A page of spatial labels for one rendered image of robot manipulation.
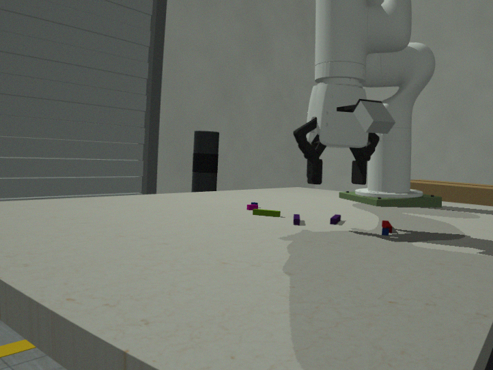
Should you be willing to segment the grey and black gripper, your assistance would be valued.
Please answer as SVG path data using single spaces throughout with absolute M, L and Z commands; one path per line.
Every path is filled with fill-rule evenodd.
M 359 99 L 367 99 L 361 83 L 326 81 L 313 86 L 307 123 L 293 133 L 307 159 L 308 184 L 322 183 L 322 159 L 319 157 L 329 147 L 327 145 L 350 148 L 356 159 L 352 161 L 352 183 L 366 184 L 367 161 L 375 152 L 380 137 L 376 133 L 366 133 L 354 113 L 337 111 L 337 107 L 355 105 Z

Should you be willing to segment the lime green rod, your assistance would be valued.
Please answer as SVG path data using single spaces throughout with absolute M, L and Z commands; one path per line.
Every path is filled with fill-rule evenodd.
M 280 217 L 281 211 L 253 209 L 253 215 Z

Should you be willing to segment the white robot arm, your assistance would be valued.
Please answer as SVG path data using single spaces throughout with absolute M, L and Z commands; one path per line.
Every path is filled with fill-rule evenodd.
M 383 101 L 337 107 L 380 137 L 368 161 L 367 188 L 356 195 L 423 196 L 410 189 L 412 109 L 434 74 L 435 57 L 428 46 L 409 42 L 411 29 L 411 0 L 316 0 L 315 82 L 399 87 Z

